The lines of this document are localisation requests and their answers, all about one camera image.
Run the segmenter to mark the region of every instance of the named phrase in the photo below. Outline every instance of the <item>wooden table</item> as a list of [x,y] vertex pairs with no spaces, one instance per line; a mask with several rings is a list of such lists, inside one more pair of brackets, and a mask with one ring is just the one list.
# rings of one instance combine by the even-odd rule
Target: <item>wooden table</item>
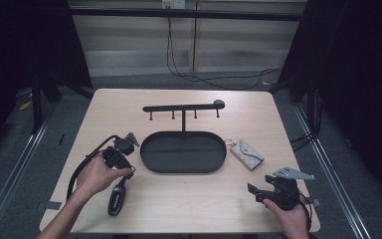
[[[250,182],[272,190],[265,175],[284,166],[298,169],[273,97],[269,93],[226,91],[98,90],[69,154],[51,201],[65,203],[70,177],[102,141],[113,134],[134,131],[140,142],[156,131],[181,130],[181,113],[149,113],[142,108],[165,105],[225,102],[219,111],[187,112],[187,130],[204,130],[221,138],[244,139],[264,158],[253,171],[229,151],[223,166],[210,174],[159,174],[142,163],[139,148],[127,157],[136,167],[126,183],[126,198],[119,215],[107,215],[112,188],[98,193],[85,206],[72,232],[79,233],[265,233],[282,231],[276,216],[248,192]],[[308,196],[302,180],[299,189]],[[43,229],[58,213],[48,209]],[[319,229],[313,211],[311,231]]]

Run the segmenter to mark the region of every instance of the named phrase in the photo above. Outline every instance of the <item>black tray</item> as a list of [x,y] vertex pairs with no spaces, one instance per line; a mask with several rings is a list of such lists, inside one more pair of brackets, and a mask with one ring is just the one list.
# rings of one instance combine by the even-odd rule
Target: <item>black tray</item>
[[140,148],[144,165],[159,173],[209,173],[226,158],[226,146],[208,131],[159,131]]

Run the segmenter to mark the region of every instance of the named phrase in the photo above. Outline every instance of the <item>gray pouch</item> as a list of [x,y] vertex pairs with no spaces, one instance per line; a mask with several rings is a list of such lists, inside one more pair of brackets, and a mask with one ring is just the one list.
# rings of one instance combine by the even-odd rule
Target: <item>gray pouch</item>
[[252,171],[265,159],[256,152],[249,144],[242,139],[233,147],[231,152],[249,169]]

